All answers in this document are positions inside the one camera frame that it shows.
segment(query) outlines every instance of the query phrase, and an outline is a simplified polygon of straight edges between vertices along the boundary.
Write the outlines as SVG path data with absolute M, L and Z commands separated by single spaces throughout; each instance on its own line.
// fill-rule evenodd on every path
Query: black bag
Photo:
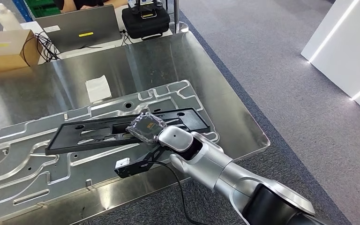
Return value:
M 122 20 L 129 36 L 133 39 L 155 34 L 162 35 L 169 29 L 170 18 L 165 9 L 156 9 L 157 16 L 143 19 L 140 14 L 132 14 L 131 9 L 122 10 Z

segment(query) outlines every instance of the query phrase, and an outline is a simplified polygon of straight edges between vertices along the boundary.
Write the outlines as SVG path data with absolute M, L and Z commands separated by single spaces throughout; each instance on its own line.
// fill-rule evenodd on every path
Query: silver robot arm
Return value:
M 157 142 L 172 150 L 170 161 L 176 169 L 222 194 L 247 225 L 328 224 L 314 217 L 309 200 L 278 181 L 236 165 L 220 146 L 199 133 L 169 126 Z M 186 160 L 190 152 L 193 155 Z

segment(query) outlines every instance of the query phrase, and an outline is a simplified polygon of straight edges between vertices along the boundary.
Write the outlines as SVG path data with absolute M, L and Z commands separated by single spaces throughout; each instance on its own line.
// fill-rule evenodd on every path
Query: plastic bag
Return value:
M 167 124 L 150 112 L 142 112 L 134 119 L 126 130 L 141 141 L 154 145 L 158 134 L 167 127 Z

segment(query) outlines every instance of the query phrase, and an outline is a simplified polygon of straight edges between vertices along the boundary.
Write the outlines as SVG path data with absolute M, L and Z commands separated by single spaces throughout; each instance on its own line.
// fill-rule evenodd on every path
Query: black cable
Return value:
M 130 37 L 129 37 L 129 35 L 128 35 L 127 33 L 125 33 L 125 36 L 126 36 L 126 39 L 130 41 L 130 43 L 134 44 L 134 43 L 132 42 L 132 40 L 130 40 Z
M 128 43 L 126 43 L 126 40 L 129 40 L 130 43 L 134 44 L 134 43 L 132 42 L 132 40 L 130 40 L 130 37 L 129 37 L 129 35 L 127 34 L 126 30 L 119 31 L 119 33 L 123 33 L 123 41 L 122 41 L 121 46 L 123 46 L 124 43 L 125 43 L 126 45 L 129 45 Z
M 22 51 L 22 58 L 24 59 L 25 63 L 27 63 L 27 65 L 28 65 L 29 67 L 30 67 L 30 64 L 28 63 L 27 59 L 25 58 L 24 48 L 25 48 L 25 44 L 27 44 L 27 42 L 29 42 L 29 41 L 32 40 L 33 38 L 35 38 L 35 36 L 32 36 L 32 37 L 28 38 L 28 39 L 24 42 L 24 44 L 22 45 L 22 49 L 21 49 L 21 51 Z
M 58 57 L 59 52 L 55 47 L 52 47 L 53 46 L 52 41 L 49 38 L 41 35 L 42 33 L 46 33 L 46 32 L 42 31 L 40 33 L 35 33 L 35 37 L 44 48 L 43 51 L 40 51 L 38 48 L 38 43 L 36 43 L 38 53 L 45 60 L 45 63 L 50 62 L 52 60 L 60 60 L 60 57 Z
M 80 48 L 78 48 L 78 49 L 83 49 L 83 48 L 102 48 L 102 47 L 91 47 L 91 46 L 82 46 L 82 47 L 80 47 Z
M 206 225 L 206 224 L 204 224 L 204 223 L 201 223 L 201 222 L 198 222 L 198 221 L 195 221 L 195 220 L 191 219 L 191 217 L 190 217 L 189 214 L 187 213 L 187 210 L 186 210 L 186 200 L 184 199 L 183 188 L 181 187 L 180 180 L 179 180 L 179 178 L 177 177 L 177 175 L 176 175 L 176 173 L 174 172 L 174 170 L 173 170 L 172 168 L 168 167 L 165 163 L 161 163 L 161 162 L 158 162 L 158 161 L 147 162 L 147 164 L 159 164 L 159 165 L 162 165 L 162 166 L 168 168 L 168 169 L 173 173 L 173 175 L 176 177 L 177 183 L 179 184 L 181 199 L 182 199 L 182 201 L 183 201 L 183 210 L 184 210 L 184 215 L 186 216 L 186 219 L 187 219 L 190 223 L 195 224 L 195 225 Z

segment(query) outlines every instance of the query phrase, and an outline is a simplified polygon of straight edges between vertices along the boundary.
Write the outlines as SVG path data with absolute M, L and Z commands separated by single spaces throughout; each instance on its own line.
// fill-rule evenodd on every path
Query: spray bottle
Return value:
M 12 11 L 6 8 L 2 3 L 0 3 L 0 23 L 5 30 L 23 29 Z

